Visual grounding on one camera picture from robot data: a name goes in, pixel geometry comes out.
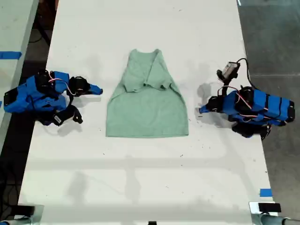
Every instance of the blue tape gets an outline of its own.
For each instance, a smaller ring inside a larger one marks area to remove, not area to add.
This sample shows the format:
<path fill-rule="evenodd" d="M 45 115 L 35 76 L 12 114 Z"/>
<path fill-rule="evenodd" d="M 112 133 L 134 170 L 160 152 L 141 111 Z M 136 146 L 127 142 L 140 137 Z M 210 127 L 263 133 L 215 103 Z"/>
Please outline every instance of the blue tape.
<path fill-rule="evenodd" d="M 261 188 L 260 193 L 259 193 L 260 197 L 272 197 L 272 190 L 271 188 Z"/>
<path fill-rule="evenodd" d="M 0 60 L 18 60 L 21 52 L 0 52 Z"/>

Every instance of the gray floor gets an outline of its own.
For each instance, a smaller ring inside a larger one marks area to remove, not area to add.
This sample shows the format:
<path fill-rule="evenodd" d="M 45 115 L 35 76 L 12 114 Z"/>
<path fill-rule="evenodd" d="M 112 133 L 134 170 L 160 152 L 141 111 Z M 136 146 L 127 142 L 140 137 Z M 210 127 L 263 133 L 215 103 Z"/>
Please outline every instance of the gray floor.
<path fill-rule="evenodd" d="M 252 82 L 269 94 L 293 100 L 299 112 L 300 0 L 238 1 Z M 39 37 L 34 30 L 30 40 Z M 46 61 L 47 54 L 48 47 L 41 40 L 29 44 L 26 60 Z M 274 199 L 281 203 L 282 215 L 300 219 L 298 128 L 297 119 L 286 127 L 273 127 L 263 148 Z"/>

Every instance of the white tabletop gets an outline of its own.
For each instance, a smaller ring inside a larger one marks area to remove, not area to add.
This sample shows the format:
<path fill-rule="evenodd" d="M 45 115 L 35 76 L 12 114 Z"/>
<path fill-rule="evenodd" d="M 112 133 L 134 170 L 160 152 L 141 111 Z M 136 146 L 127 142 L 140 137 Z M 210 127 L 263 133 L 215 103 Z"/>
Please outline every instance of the white tabletop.
<path fill-rule="evenodd" d="M 18 86 L 38 0 L 0 0 L 0 51 L 21 52 L 19 60 L 0 60 L 0 101 Z M 10 121 L 0 107 L 0 153 Z"/>
<path fill-rule="evenodd" d="M 162 50 L 189 136 L 105 137 L 107 102 L 134 48 Z M 75 99 L 81 125 L 35 124 L 19 203 L 44 205 L 52 225 L 251 224 L 248 202 L 272 200 L 259 197 L 270 188 L 260 137 L 234 133 L 219 114 L 195 116 L 222 86 L 216 70 L 244 56 L 235 0 L 61 0 L 47 69 L 104 93 Z M 248 84 L 244 65 L 231 84 Z"/>

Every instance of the green shirt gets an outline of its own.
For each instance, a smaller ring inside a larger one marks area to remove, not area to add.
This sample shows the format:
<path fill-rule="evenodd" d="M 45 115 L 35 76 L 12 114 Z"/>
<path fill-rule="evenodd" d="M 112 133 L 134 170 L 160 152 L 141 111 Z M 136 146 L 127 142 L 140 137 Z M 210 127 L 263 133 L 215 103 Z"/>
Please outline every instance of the green shirt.
<path fill-rule="evenodd" d="M 159 49 L 134 49 L 107 106 L 106 136 L 174 137 L 188 135 L 183 97 Z"/>

